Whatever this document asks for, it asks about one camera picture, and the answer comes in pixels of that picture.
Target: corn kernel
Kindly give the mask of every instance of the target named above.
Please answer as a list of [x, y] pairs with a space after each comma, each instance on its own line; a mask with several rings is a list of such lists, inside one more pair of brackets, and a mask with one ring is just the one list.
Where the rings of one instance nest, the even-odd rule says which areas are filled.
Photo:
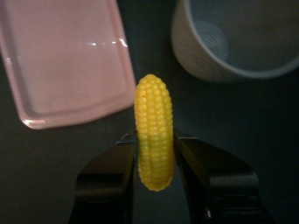
[[162, 81], [148, 74], [134, 91], [137, 171], [152, 191], [161, 191], [173, 179], [173, 112]]

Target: corn on the cob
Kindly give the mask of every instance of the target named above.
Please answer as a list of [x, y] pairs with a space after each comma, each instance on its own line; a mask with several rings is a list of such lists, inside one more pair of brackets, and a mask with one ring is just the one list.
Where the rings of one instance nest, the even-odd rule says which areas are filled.
[[134, 125], [138, 176], [145, 187], [157, 192], [173, 178], [173, 113], [165, 85], [152, 74], [136, 86]]

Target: white cup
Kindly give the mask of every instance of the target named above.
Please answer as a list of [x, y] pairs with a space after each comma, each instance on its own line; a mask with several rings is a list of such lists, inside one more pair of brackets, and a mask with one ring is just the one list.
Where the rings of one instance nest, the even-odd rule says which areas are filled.
[[172, 49], [205, 81], [268, 79], [299, 66], [299, 1], [179, 0]]

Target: dark table surface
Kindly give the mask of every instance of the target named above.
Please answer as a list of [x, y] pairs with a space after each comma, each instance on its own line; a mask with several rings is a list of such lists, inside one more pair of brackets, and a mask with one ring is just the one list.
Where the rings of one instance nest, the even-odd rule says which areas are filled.
[[[299, 71], [272, 80], [211, 84], [184, 72], [172, 52], [175, 1], [118, 0], [136, 81], [162, 78], [173, 125], [239, 156], [259, 177], [277, 223], [299, 223]], [[132, 108], [72, 127], [20, 122], [0, 66], [0, 223], [68, 223], [74, 181], [86, 162], [134, 129]], [[179, 172], [170, 187], [134, 183], [134, 223], [189, 223]]]

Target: pink tray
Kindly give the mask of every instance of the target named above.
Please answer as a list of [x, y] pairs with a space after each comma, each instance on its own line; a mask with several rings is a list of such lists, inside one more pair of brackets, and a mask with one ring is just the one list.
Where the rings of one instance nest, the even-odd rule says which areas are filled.
[[85, 123], [132, 106], [134, 76], [114, 0], [0, 1], [0, 45], [22, 123]]

